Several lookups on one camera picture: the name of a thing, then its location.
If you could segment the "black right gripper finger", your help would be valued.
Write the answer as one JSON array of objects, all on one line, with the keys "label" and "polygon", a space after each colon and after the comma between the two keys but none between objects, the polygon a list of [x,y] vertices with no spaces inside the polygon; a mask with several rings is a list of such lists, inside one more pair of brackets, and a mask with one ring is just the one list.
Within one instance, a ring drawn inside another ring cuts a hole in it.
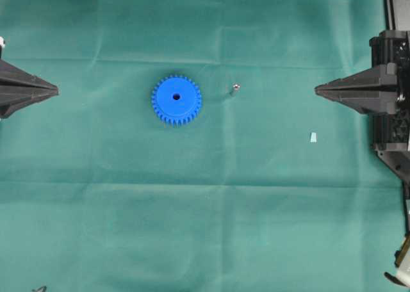
[{"label": "black right gripper finger", "polygon": [[357,74],[336,79],[315,87],[316,93],[344,90],[382,90],[397,85],[397,64],[374,66]]},{"label": "black right gripper finger", "polygon": [[338,102],[360,114],[394,115],[398,110],[397,94],[375,90],[344,90],[316,93],[330,101]]}]

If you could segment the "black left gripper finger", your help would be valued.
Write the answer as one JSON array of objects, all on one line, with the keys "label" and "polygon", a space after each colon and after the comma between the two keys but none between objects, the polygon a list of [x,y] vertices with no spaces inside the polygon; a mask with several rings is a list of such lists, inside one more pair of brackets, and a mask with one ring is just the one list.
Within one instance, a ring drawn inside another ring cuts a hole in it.
[{"label": "black left gripper finger", "polygon": [[29,74],[4,60],[1,60],[1,86],[34,88],[52,95],[59,94],[56,85],[43,80],[41,77]]},{"label": "black left gripper finger", "polygon": [[1,118],[8,118],[13,113],[32,104],[42,102],[48,98],[59,95],[58,92],[40,93],[2,93]]}]

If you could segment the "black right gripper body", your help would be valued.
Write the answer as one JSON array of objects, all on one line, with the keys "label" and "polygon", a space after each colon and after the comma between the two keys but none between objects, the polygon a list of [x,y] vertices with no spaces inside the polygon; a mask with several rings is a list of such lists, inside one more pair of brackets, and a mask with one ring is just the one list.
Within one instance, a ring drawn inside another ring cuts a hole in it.
[{"label": "black right gripper body", "polygon": [[379,142],[407,143],[409,139],[409,33],[385,30],[369,40],[372,66],[394,63],[397,65],[398,108],[394,115],[381,115],[373,119],[381,128],[374,134]]}]

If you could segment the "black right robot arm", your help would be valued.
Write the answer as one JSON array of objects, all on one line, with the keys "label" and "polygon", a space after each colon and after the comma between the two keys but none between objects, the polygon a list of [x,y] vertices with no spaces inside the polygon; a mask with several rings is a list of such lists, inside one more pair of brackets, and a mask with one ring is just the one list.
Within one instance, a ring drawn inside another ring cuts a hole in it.
[{"label": "black right robot arm", "polygon": [[409,151],[409,0],[386,0],[388,28],[370,39],[372,66],[315,88],[360,114],[373,115],[381,150]]}]

